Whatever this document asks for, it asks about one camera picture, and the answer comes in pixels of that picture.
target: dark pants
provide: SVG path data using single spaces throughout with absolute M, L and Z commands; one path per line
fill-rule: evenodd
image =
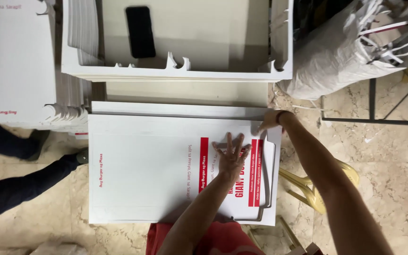
M 37 141 L 19 138 L 0 126 L 0 154 L 28 159 L 37 149 Z M 78 165 L 76 154 L 64 155 L 42 170 L 23 177 L 0 180 L 0 214 L 42 194 Z

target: smartphone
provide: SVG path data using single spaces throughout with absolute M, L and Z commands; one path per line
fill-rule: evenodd
M 135 59 L 153 58 L 156 55 L 154 35 L 147 6 L 133 6 L 125 9 L 130 38 L 130 52 Z

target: metal stand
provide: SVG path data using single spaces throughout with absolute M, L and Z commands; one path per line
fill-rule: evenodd
M 326 121 L 340 121 L 340 122 L 355 122 L 355 123 L 371 123 L 371 124 L 391 124 L 391 125 L 405 125 L 408 126 L 408 120 L 387 120 L 388 116 L 404 101 L 408 96 L 408 93 L 397 103 L 393 109 L 383 118 L 375 118 L 375 89 L 376 89 L 376 79 L 370 79 L 370 118 L 369 119 L 345 119 L 345 118 L 327 118 L 324 117 L 324 112 L 322 111 L 322 120 Z

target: hand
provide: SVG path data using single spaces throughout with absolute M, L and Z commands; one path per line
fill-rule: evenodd
M 269 129 L 269 128 L 274 128 L 276 126 L 279 126 L 281 123 L 281 120 L 284 119 L 286 116 L 291 117 L 293 116 L 295 118 L 295 115 L 289 111 L 284 111 L 284 110 L 276 110 L 276 111 L 269 111 L 264 114 L 264 121 L 261 123 L 258 129 L 258 133 Z
M 220 155 L 218 175 L 228 177 L 233 185 L 239 179 L 240 172 L 242 171 L 243 168 L 243 163 L 245 162 L 245 159 L 251 150 L 251 144 L 248 144 L 245 151 L 242 153 L 242 155 L 240 155 L 244 135 L 240 134 L 238 136 L 234 152 L 231 133 L 228 133 L 227 137 L 228 137 L 228 151 L 226 152 L 226 154 L 224 154 L 223 151 L 217 148 L 216 142 L 212 142 L 212 146 L 215 149 L 215 151 Z

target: tile floor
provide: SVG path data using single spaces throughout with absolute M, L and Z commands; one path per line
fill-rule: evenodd
M 378 79 L 376 115 L 383 117 L 405 95 L 401 73 Z M 324 97 L 328 117 L 367 118 L 368 81 Z M 271 107 L 292 110 L 306 128 L 337 158 L 353 166 L 360 175 L 359 190 L 375 220 L 396 254 L 408 254 L 408 127 L 320 121 L 320 112 L 292 107 L 312 107 L 309 101 L 291 99 L 270 88 Z M 390 119 L 408 120 L 408 99 Z M 13 130 L 20 136 L 29 131 Z M 0 179 L 22 176 L 45 167 L 73 147 L 83 147 L 66 134 L 54 133 L 37 163 L 0 156 Z M 282 142 L 282 167 L 304 174 L 287 135 Z M 326 215 L 286 193 L 289 183 L 280 179 L 277 213 L 289 223 L 303 245 L 315 242 L 328 254 L 335 247 Z M 82 166 L 34 200 L 0 215 L 0 248 L 36 247 L 46 240 L 74 241 L 91 254 L 144 254 L 148 224 L 88 224 L 88 168 Z M 289 239 L 281 226 L 245 226 L 256 229 L 255 236 L 267 254 L 289 251 Z

